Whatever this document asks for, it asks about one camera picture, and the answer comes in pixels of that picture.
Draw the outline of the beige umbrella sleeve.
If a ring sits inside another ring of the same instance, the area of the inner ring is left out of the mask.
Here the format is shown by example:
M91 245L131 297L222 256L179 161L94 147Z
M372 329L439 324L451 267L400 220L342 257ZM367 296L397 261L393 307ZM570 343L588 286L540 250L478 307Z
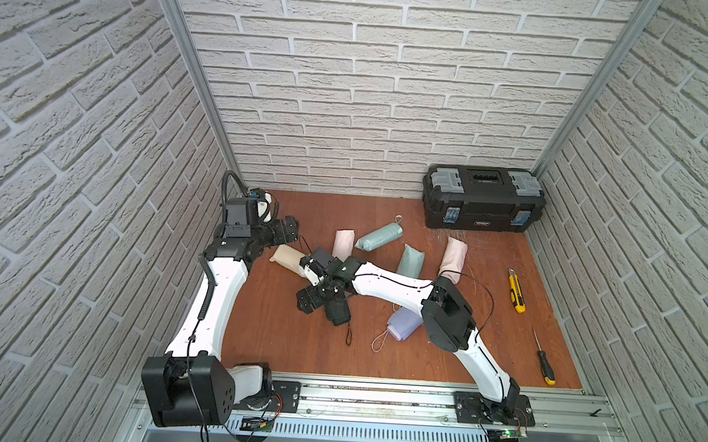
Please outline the beige umbrella sleeve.
M302 258L305 258L305 254L301 251L298 251L288 245L280 245L270 257L269 261L271 263L277 263L281 267L284 267L285 269L288 269L289 271L292 271L305 279L305 272L303 271L303 266L301 266Z

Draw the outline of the light pink sleeved umbrella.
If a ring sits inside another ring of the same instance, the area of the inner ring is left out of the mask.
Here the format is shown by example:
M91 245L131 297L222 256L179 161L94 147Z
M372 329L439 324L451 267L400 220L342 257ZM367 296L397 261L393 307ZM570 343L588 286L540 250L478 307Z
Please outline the light pink sleeved umbrella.
M338 230L335 233L335 240L332 255L344 262L353 252L355 245L355 231L353 230Z

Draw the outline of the black umbrella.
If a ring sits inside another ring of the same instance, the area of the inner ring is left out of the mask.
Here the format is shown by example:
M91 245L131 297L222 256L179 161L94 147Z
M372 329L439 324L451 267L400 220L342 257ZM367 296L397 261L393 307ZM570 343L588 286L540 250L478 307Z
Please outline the black umbrella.
M348 326L345 344L351 346L353 334L351 330L351 310L349 310L348 300L341 297L330 300L325 304L325 315L334 326Z

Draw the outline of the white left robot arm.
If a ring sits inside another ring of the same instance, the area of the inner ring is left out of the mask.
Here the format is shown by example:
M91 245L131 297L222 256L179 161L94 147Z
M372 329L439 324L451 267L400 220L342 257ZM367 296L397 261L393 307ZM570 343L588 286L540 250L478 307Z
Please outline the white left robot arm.
M268 364L226 368L221 364L221 347L233 305L254 261L266 248L293 243L298 235L294 217L217 227L212 243L199 256L206 284L200 287L187 320L166 353L148 358L141 371L155 426L223 425L234 406L263 405L273 398Z

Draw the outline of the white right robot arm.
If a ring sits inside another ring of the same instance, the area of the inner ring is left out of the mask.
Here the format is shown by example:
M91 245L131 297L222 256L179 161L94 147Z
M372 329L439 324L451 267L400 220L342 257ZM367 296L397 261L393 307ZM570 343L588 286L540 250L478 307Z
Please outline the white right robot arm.
M423 318L431 343L453 353L466 368L483 398L484 417L515 417L521 388L494 360L471 306L451 280L408 278L356 257L342 262L324 249L302 257L300 266L310 282L297 293L297 308L304 314L324 309L332 324L342 326L351 321L349 299L354 295L399 305Z

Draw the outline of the mint green sleeved umbrella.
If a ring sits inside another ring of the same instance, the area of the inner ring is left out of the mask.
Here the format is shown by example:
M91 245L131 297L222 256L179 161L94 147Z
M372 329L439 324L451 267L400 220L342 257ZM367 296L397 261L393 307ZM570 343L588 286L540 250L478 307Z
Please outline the mint green sleeved umbrella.
M402 216L397 215L394 221L368 233L356 241L354 247L364 252L372 252L378 248L382 248L391 242L397 241L403 237L403 228L401 227Z

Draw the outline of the small mint green sleeve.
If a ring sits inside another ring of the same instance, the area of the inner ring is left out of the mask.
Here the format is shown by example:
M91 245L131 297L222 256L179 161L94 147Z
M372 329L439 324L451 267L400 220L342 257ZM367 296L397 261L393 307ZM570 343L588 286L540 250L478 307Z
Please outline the small mint green sleeve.
M425 253L412 248L406 244L404 253L402 253L397 274L403 277L418 279L421 276L425 261Z

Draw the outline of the lilac sleeved umbrella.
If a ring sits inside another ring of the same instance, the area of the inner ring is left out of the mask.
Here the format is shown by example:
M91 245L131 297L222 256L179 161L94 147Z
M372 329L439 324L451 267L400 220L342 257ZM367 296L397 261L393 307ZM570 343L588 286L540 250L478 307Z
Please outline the lilac sleeved umbrella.
M380 352L389 336L404 342L423 324L423 318L409 309L397 309L387 321L387 328L372 341L371 350Z

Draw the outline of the black plastic toolbox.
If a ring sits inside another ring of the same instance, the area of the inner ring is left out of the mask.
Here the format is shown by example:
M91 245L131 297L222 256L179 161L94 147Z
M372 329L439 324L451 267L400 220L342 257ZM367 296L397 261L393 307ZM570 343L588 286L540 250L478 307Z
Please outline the black plastic toolbox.
M523 169L432 165L422 178L426 226L522 233L546 205L538 179Z

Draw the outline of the yellow utility knife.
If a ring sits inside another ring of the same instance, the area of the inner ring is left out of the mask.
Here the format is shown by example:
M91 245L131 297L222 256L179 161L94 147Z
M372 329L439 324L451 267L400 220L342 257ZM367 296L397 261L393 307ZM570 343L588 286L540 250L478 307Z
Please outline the yellow utility knife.
M523 290L519 280L519 276L513 269L509 269L510 297L513 307L518 314L525 313L527 307L523 298Z

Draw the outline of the black yellow screwdriver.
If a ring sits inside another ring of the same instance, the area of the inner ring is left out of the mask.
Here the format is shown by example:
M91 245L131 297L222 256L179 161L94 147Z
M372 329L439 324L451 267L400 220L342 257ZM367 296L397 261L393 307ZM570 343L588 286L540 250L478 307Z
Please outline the black yellow screwdriver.
M556 377L554 374L554 369L552 368L552 365L550 365L550 361L548 359L548 356L547 356L545 350L543 350L543 348L541 346L541 343L539 341L538 334L537 334L536 330L532 330L532 332L533 332L533 335L535 338L536 345L538 347L537 348L537 358L538 358L539 364L540 364L541 375L543 376L545 383L547 383L547 385L550 385L553 387L556 385Z

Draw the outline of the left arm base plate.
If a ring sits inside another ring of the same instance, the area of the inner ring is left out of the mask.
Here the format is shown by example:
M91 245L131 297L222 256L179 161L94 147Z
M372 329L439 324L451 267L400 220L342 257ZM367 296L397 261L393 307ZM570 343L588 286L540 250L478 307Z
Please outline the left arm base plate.
M274 378L271 384L266 384L257 395L250 396L236 403L236 410L267 412L275 414L295 414L301 397L301 383Z

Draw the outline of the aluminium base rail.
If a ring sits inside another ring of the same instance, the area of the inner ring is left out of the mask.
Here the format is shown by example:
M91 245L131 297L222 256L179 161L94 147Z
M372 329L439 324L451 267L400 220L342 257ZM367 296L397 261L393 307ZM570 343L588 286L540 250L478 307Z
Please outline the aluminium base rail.
M511 415L483 415L471 384L278 372L275 398L237 406L209 442L628 442L603 396L525 388Z

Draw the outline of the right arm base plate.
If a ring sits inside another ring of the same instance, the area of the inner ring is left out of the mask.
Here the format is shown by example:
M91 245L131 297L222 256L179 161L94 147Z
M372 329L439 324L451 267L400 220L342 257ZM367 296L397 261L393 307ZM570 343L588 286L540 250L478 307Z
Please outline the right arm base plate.
M453 392L455 413L459 424L535 426L536 420L526 395L510 397L505 402L491 402L475 392Z

